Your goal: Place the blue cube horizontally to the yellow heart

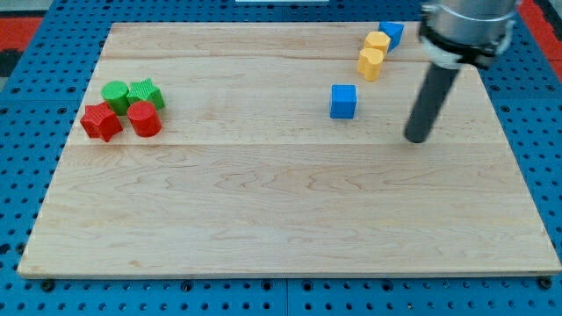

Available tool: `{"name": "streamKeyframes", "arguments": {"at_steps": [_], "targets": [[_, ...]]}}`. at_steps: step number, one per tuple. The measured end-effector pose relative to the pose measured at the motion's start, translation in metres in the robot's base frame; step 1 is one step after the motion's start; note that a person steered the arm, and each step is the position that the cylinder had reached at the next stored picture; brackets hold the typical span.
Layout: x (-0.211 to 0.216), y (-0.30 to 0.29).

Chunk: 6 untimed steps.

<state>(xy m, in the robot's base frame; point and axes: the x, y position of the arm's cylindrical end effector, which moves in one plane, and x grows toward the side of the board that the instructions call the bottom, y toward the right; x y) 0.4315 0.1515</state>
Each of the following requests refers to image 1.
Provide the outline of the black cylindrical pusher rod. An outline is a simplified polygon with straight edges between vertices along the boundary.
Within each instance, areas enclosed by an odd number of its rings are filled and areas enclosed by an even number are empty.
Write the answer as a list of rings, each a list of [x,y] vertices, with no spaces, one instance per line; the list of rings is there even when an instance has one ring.
[[[407,140],[413,143],[427,140],[458,73],[458,68],[430,64],[404,129]]]

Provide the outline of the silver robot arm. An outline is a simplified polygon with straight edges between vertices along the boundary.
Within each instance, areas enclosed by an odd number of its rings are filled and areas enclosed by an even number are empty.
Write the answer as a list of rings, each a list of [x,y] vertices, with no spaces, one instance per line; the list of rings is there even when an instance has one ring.
[[[431,0],[421,4],[418,38],[429,55],[404,136],[429,137],[460,69],[488,69],[511,43],[519,0]]]

